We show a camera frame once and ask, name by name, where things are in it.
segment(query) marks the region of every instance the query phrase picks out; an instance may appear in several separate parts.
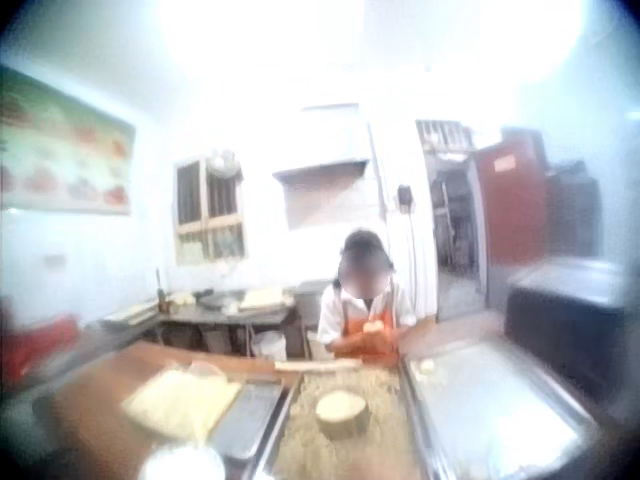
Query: hand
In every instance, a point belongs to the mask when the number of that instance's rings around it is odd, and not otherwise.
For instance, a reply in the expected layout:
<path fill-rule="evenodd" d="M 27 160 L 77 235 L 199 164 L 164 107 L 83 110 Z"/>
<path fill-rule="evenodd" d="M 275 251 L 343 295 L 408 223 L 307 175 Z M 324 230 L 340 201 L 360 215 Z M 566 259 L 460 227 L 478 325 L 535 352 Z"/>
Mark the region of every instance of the hand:
<path fill-rule="evenodd" d="M 364 346 L 378 353 L 388 353 L 393 347 L 393 334 L 390 330 L 374 330 L 364 332 Z"/>

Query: person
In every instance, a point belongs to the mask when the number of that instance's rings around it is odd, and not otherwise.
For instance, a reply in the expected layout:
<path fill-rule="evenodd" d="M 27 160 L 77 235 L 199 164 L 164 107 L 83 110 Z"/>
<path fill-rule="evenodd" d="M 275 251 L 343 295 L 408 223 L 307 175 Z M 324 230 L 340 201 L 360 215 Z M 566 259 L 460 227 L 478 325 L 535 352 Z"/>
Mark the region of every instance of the person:
<path fill-rule="evenodd" d="M 398 340 L 416 316 L 393 272 L 378 235 L 356 230 L 347 236 L 338 277 L 320 301 L 317 339 L 329 352 L 366 363 L 397 361 Z"/>

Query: wall-mounted fan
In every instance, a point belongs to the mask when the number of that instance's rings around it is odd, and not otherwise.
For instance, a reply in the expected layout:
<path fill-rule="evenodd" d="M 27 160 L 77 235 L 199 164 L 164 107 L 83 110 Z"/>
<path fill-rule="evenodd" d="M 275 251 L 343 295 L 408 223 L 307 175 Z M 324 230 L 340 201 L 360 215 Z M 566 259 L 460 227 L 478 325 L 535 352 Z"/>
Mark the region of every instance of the wall-mounted fan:
<path fill-rule="evenodd" d="M 207 170 L 219 178 L 231 178 L 240 174 L 240 162 L 231 150 L 213 149 L 207 158 Z"/>

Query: ceiling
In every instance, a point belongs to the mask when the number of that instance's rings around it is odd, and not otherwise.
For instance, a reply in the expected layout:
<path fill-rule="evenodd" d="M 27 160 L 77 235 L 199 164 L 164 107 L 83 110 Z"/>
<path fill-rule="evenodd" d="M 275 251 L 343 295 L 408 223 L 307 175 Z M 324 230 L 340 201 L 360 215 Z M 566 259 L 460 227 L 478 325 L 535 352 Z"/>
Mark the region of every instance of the ceiling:
<path fill-rule="evenodd" d="M 522 0 L 520 12 L 508 0 L 40 0 L 16 18 L 2 47 L 164 119 L 194 92 L 217 90 L 222 100 L 242 83 L 242 95 L 268 95 L 265 84 L 289 78 L 306 88 L 321 83 L 318 72 L 508 76 L 533 65 L 533 48 L 549 37 L 528 38 L 527 25 L 539 30 L 544 20 L 549 31 L 577 35 L 566 23 L 575 12 L 549 15 L 550 1 Z M 504 68 L 516 47 L 523 63 Z"/>

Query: window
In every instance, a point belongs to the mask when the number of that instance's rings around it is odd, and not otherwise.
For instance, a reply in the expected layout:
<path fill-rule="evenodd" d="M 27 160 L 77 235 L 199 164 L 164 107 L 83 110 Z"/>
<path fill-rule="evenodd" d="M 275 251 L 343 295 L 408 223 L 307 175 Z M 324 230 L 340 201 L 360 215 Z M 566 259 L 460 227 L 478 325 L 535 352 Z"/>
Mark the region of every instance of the window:
<path fill-rule="evenodd" d="M 222 178 L 210 157 L 176 169 L 175 233 L 179 265 L 245 256 L 240 185 L 242 173 Z"/>

